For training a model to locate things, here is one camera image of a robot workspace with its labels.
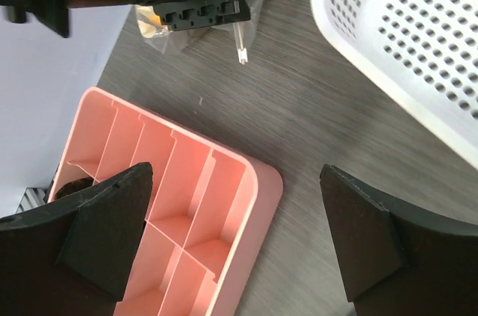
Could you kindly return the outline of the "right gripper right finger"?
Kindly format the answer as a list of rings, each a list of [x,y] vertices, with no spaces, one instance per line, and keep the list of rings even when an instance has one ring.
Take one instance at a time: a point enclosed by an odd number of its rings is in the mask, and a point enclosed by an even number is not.
[[[324,165],[320,189],[357,315],[476,315],[477,225]]]

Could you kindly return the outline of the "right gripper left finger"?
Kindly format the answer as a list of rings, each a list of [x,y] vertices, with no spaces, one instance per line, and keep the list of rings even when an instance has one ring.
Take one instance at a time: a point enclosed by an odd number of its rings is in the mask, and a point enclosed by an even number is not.
[[[112,315],[143,235],[152,165],[141,162],[1,219],[2,315]]]

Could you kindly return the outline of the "clear polka dot zip bag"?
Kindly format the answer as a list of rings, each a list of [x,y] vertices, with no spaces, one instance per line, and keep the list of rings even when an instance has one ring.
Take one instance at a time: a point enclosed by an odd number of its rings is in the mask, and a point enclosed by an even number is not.
[[[134,6],[140,33],[165,55],[181,52],[210,28],[235,36],[239,63],[249,61],[264,0],[187,0]]]

